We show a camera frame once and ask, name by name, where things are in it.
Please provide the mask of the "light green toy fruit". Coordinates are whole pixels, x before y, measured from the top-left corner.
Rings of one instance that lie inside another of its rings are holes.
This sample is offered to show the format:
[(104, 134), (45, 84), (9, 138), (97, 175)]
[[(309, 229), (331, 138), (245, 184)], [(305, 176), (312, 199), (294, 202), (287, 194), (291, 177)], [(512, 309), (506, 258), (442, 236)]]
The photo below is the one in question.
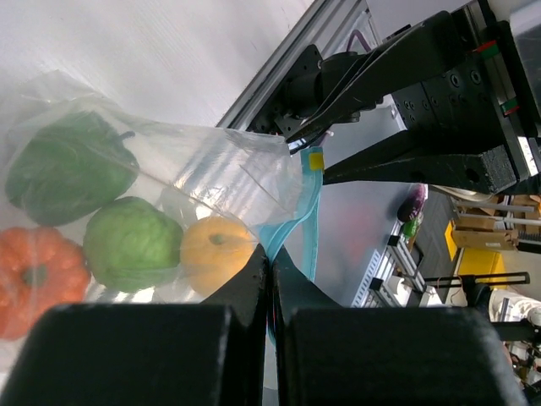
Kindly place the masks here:
[(175, 279), (182, 238), (176, 221), (146, 200), (128, 196), (89, 220), (83, 251), (97, 282), (133, 293)]

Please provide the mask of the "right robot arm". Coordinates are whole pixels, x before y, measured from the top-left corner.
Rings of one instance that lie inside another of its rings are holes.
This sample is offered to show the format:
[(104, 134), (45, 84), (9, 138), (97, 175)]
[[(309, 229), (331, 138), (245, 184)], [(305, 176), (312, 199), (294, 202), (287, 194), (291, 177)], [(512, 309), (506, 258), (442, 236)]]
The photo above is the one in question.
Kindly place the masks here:
[(540, 173), (540, 113), (509, 23), (471, 1), (285, 83), (284, 130), (306, 147), (390, 96), (404, 129), (325, 170), (326, 184), (424, 183), (495, 195)]

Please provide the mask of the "orange toy pumpkin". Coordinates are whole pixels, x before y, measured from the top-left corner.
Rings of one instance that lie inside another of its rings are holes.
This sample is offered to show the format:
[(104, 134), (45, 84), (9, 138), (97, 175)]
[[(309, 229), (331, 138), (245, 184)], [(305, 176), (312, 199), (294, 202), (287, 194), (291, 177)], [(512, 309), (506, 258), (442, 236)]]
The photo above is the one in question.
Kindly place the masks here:
[(81, 247), (55, 228), (1, 232), (1, 338), (14, 341), (56, 305), (78, 303), (90, 283)]

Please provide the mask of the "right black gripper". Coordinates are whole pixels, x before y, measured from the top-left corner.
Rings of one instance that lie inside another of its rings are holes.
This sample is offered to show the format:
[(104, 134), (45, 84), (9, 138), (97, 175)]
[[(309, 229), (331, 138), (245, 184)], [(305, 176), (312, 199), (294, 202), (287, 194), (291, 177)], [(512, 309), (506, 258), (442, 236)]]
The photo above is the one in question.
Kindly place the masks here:
[[(312, 140), (395, 91), (409, 126), (478, 131), (491, 140), (538, 139), (540, 3), (424, 1), (420, 11), (356, 61), (286, 142)], [(481, 153), (377, 163), (358, 153), (324, 172), (325, 185), (356, 181), (432, 184), (495, 195), (512, 186), (516, 175), (501, 145)]]

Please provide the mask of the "dark green toy pepper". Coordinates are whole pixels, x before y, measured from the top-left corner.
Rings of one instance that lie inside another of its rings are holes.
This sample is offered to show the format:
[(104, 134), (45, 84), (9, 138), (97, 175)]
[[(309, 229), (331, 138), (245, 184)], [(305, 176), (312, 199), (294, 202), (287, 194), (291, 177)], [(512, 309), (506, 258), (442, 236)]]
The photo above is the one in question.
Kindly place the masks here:
[(42, 226), (75, 222), (113, 202), (137, 178), (139, 163), (97, 112), (70, 113), (39, 129), (11, 165), (8, 201)]

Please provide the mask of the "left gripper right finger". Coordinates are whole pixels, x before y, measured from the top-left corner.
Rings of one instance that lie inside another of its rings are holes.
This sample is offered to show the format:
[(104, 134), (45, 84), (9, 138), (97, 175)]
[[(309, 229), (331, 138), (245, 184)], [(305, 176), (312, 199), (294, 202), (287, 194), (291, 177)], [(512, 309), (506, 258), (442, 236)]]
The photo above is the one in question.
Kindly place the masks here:
[(524, 405), (496, 330), (461, 307), (347, 308), (281, 250), (270, 275), (282, 405)]

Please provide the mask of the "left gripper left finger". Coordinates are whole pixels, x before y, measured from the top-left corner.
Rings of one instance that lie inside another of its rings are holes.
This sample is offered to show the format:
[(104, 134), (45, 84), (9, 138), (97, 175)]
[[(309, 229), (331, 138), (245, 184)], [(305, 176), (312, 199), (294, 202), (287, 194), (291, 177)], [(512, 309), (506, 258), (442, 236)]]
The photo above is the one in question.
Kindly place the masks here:
[(4, 405), (258, 405), (269, 262), (198, 304), (72, 304), (33, 327)]

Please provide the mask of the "clear zip top bag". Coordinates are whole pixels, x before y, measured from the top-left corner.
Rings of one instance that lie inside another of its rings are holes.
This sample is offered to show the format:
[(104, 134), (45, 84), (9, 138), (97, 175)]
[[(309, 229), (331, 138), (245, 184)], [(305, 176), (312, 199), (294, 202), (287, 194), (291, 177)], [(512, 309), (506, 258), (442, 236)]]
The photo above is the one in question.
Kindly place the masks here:
[[(262, 246), (270, 260), (277, 257), (292, 231), (300, 229), (300, 268), (309, 280), (314, 280), (324, 166), (319, 147), (292, 155), (287, 143), (275, 135), (135, 117), (57, 71), (1, 95), (1, 232), (15, 227), (55, 228), (83, 251), (86, 225), (102, 207), (66, 225), (42, 226), (8, 201), (5, 185), (11, 165), (39, 129), (70, 113), (85, 111), (97, 112), (120, 134), (134, 132), (123, 143), (139, 163), (138, 175), (117, 199), (134, 196), (146, 200), (176, 221), (183, 234), (205, 217), (240, 222), (257, 239), (255, 248)], [(79, 303), (164, 304), (197, 302), (210, 296), (191, 288), (180, 265), (180, 247), (175, 279), (133, 293), (97, 282), (84, 251), (83, 255), (90, 283)], [(29, 332), (14, 341), (1, 338), (3, 365), (16, 356)]]

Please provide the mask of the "yellow toy squash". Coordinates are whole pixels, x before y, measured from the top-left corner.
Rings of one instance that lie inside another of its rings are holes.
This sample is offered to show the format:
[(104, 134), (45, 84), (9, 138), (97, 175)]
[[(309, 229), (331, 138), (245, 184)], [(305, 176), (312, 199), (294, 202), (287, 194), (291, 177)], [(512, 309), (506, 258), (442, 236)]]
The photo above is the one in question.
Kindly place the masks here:
[(180, 265), (191, 288), (209, 296), (248, 263), (257, 239), (240, 222), (205, 217), (192, 224), (180, 245)]

